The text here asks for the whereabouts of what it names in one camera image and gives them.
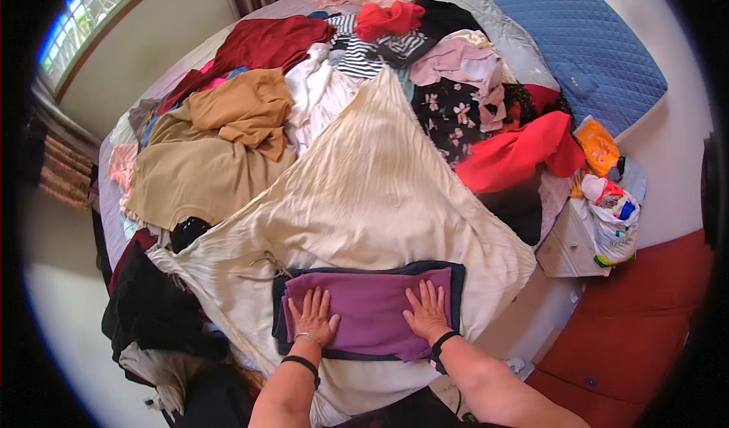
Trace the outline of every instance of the folded purple cloth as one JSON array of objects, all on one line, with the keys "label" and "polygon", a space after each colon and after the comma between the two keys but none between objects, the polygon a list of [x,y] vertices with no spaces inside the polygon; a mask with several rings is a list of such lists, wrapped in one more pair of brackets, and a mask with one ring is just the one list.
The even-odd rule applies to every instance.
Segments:
[{"label": "folded purple cloth", "polygon": [[[342,320],[333,340],[326,349],[356,354],[395,355],[404,362],[420,360],[430,355],[428,342],[415,336],[402,317],[404,310],[412,311],[406,298],[410,287],[420,300],[418,282],[432,281],[445,290],[445,317],[451,325],[451,269],[428,270],[419,275],[306,273],[286,283],[281,298],[284,306],[288,297],[299,312],[304,306],[307,289],[316,286],[329,290],[332,296],[330,316],[340,314]],[[294,319],[284,309],[289,342],[294,341]]]}]

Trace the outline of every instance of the black wrist strap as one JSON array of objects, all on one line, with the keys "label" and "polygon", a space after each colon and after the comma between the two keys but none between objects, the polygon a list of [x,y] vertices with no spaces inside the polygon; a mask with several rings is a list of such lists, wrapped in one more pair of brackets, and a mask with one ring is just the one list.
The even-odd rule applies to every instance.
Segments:
[{"label": "black wrist strap", "polygon": [[432,353],[430,355],[430,364],[433,368],[435,368],[436,371],[441,374],[448,373],[445,371],[443,364],[440,362],[440,347],[443,345],[444,342],[451,339],[453,336],[459,336],[459,334],[456,332],[445,333],[443,336],[438,338],[438,341],[435,341],[435,344],[433,344],[433,347],[431,348]]},{"label": "black wrist strap", "polygon": [[289,355],[287,357],[284,357],[284,359],[281,360],[281,363],[284,362],[296,362],[304,365],[306,368],[309,368],[311,373],[314,374],[314,390],[319,388],[319,384],[322,382],[322,379],[319,378],[319,371],[316,370],[316,366],[314,366],[314,363],[309,362],[305,358],[299,357],[297,355]]}]

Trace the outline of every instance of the blue quilted pad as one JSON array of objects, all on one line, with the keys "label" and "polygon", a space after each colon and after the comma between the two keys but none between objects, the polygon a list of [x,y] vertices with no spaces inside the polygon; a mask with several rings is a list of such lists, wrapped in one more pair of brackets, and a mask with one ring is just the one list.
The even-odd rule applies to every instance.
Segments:
[{"label": "blue quilted pad", "polygon": [[494,0],[529,32],[576,122],[592,114],[617,136],[668,88],[643,43],[603,0]]}]

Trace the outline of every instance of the white wall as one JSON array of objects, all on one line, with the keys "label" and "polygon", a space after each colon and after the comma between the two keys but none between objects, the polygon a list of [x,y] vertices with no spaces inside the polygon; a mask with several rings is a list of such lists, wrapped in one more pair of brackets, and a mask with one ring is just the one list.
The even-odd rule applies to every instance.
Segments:
[{"label": "white wall", "polygon": [[109,428],[163,428],[159,411],[144,405],[157,394],[127,381],[101,332],[109,302],[96,269],[91,214],[36,190],[23,211],[25,283],[54,360],[98,422]]},{"label": "white wall", "polygon": [[669,3],[605,1],[641,39],[669,84],[662,103],[619,145],[621,154],[641,162],[648,180],[639,223],[643,248],[703,227],[701,159],[712,117],[701,70]]},{"label": "white wall", "polygon": [[143,0],[86,59],[60,108],[104,138],[168,68],[233,21],[226,0]]}]

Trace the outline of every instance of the white nightstand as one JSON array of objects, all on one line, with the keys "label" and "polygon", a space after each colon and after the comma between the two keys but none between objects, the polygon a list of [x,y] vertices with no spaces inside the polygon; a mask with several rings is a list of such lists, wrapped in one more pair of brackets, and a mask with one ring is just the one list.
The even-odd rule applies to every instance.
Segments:
[{"label": "white nightstand", "polygon": [[590,213],[579,202],[582,200],[567,201],[536,253],[536,260],[547,277],[607,276],[612,269],[602,268],[593,260],[593,223]]}]

